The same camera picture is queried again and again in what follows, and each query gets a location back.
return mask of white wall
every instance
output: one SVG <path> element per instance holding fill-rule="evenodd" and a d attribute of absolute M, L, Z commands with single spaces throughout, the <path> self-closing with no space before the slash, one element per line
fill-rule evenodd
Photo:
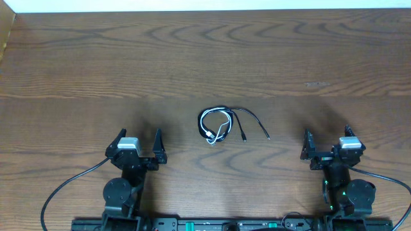
<path fill-rule="evenodd" d="M 5 0 L 16 13 L 411 8 L 411 0 Z"/>

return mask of black cable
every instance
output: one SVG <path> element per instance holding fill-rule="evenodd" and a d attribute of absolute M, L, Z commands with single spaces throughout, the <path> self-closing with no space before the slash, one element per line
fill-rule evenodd
<path fill-rule="evenodd" d="M 307 229 L 307 230 L 305 230 L 305 231 L 309 231 L 309 230 L 311 230 L 313 227 L 313 223 L 312 222 L 308 222 L 307 221 L 307 219 L 301 214 L 301 213 L 299 213 L 299 212 L 289 212 L 289 213 L 287 213 L 287 214 L 285 214 L 285 216 L 282 218 L 282 220 L 281 220 L 281 225 L 282 226 L 284 226 L 284 228 L 286 228 L 286 229 L 288 229 L 288 230 L 292 230 L 291 228 L 287 228 L 286 227 L 286 225 L 285 225 L 285 218 L 287 217 L 287 216 L 289 216 L 290 214 L 298 214 L 298 215 L 300 215 L 304 220 L 305 220 L 305 222 L 307 223 L 307 224 L 309 224 L 309 226 L 310 226 L 310 228 L 309 229 Z"/>
<path fill-rule="evenodd" d="M 370 173 L 370 172 L 367 172 L 367 171 L 364 171 L 364 170 L 361 170 L 361 169 L 356 169 L 356 168 L 348 166 L 348 165 L 345 165 L 345 167 L 352 170 L 352 171 L 356 171 L 357 173 L 362 173 L 362 174 L 365 174 L 365 175 L 368 175 L 368 176 L 373 176 L 373 177 L 376 177 L 376 178 L 380 178 L 380 179 L 383 179 L 383 180 L 388 180 L 390 182 L 397 183 L 397 184 L 403 186 L 404 188 L 406 188 L 409 191 L 409 193 L 411 194 L 410 186 L 408 186 L 406 183 L 403 183 L 399 180 L 396 180 L 396 179 L 390 178 L 390 177 L 386 177 L 386 176 L 382 176 L 382 175 L 378 175 L 378 174 L 375 174 L 375 173 Z M 398 221 L 397 225 L 395 225 L 394 228 L 391 231 L 397 230 L 398 227 L 400 225 L 402 225 L 403 222 L 406 220 L 406 218 L 408 217 L 410 212 L 411 212 L 411 203 L 410 203 L 410 206 L 408 206 L 407 211 L 404 213 L 404 216 Z"/>
<path fill-rule="evenodd" d="M 106 163 L 108 160 L 109 160 L 109 159 L 106 158 L 105 160 L 103 160 L 103 161 L 101 161 L 99 164 L 97 164 L 96 166 L 94 166 L 94 167 L 92 167 L 92 168 L 90 168 L 90 169 L 88 169 L 88 170 L 86 170 L 86 171 L 84 171 L 84 172 L 82 172 L 82 173 L 80 173 L 80 174 L 78 174 L 78 175 L 75 175 L 75 176 L 73 176 L 72 178 L 66 180 L 64 183 L 62 183 L 60 186 L 58 186 L 58 187 L 56 188 L 56 190 L 54 190 L 54 192 L 52 192 L 52 193 L 50 194 L 49 198 L 47 198 L 46 202 L 44 202 L 43 208 L 41 209 L 41 215 L 40 215 L 41 227 L 43 228 L 44 231 L 47 231 L 46 224 L 45 224 L 45 222 L 44 222 L 44 213 L 46 212 L 46 208 L 47 208 L 48 203 L 49 203 L 50 200 L 54 197 L 54 195 L 56 195 L 56 193 L 57 193 L 61 188 L 63 188 L 66 184 L 72 182 L 73 180 L 76 180 L 77 178 L 79 178 L 79 177 L 81 177 L 81 176 L 83 176 L 83 175 L 86 175 L 87 173 L 90 173 L 91 171 L 95 170 L 96 168 L 102 166 L 102 165 L 103 165 L 104 163 Z"/>
<path fill-rule="evenodd" d="M 200 132 L 200 135 L 204 138 L 207 139 L 207 142 L 211 145 L 214 145 L 216 142 L 222 142 L 226 136 L 230 133 L 231 128 L 232 128 L 232 121 L 233 121 L 233 115 L 236 117 L 237 122 L 238 122 L 238 126 L 240 127 L 240 131 L 241 131 L 241 137 L 243 139 L 244 142 L 247 141 L 247 138 L 245 136 L 245 133 L 243 131 L 243 128 L 241 127 L 241 123 L 240 120 L 238 119 L 237 113 L 232 111 L 232 110 L 241 110 L 244 111 L 248 114 L 250 114 L 254 119 L 256 119 L 256 121 L 258 122 L 258 124 L 260 125 L 260 127 L 263 129 L 264 134 L 267 136 L 267 139 L 270 139 L 270 136 L 268 134 L 268 132 L 265 130 L 264 126 L 261 124 L 260 120 L 257 118 L 257 116 L 252 113 L 250 110 L 246 109 L 246 108 L 229 108 L 227 106 L 218 106 L 218 107 L 212 107 L 212 108 L 206 108 L 203 111 L 201 111 L 198 115 L 198 131 Z M 228 121 L 224 124 L 222 124 L 220 126 L 220 129 L 218 130 L 217 133 L 215 133 L 214 131 L 210 130 L 208 127 L 205 126 L 205 124 L 203 123 L 203 119 L 211 113 L 215 113 L 215 112 L 221 112 L 223 114 L 225 114 L 227 116 Z M 223 125 L 227 125 L 227 128 L 225 129 L 225 132 L 221 133 L 220 130 L 222 129 Z"/>

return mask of green connector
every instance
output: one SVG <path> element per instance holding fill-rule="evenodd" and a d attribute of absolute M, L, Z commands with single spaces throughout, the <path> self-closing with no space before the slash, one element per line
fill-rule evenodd
<path fill-rule="evenodd" d="M 194 222 L 186 222 L 186 231 L 194 231 Z"/>

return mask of cable plug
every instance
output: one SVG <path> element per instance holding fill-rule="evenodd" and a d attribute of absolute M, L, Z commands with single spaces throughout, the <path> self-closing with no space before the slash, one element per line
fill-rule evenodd
<path fill-rule="evenodd" d="M 241 131 L 241 138 L 243 138 L 243 141 L 246 142 L 247 138 L 245 137 L 245 133 Z"/>
<path fill-rule="evenodd" d="M 212 139 L 215 138 L 215 136 L 214 136 L 210 131 L 207 131 L 205 134 L 206 134 L 208 137 L 211 137 Z"/>

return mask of wood grain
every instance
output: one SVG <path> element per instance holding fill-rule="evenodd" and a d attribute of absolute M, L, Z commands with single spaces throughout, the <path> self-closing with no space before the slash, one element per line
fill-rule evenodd
<path fill-rule="evenodd" d="M 322 173 L 299 160 L 305 128 L 329 149 L 350 124 L 359 168 L 411 184 L 411 10 L 60 13 L 18 15 L 0 77 L 0 230 L 40 230 L 65 179 L 95 165 L 121 128 L 151 155 L 162 128 L 169 163 L 150 173 L 143 208 L 181 217 L 318 214 Z M 242 106 L 210 147 L 197 115 Z M 222 118 L 212 115 L 216 128 Z M 99 217 L 105 164 L 49 204 L 50 230 Z M 396 222 L 410 196 L 377 187 L 373 216 Z M 402 230 L 410 230 L 406 220 Z"/>

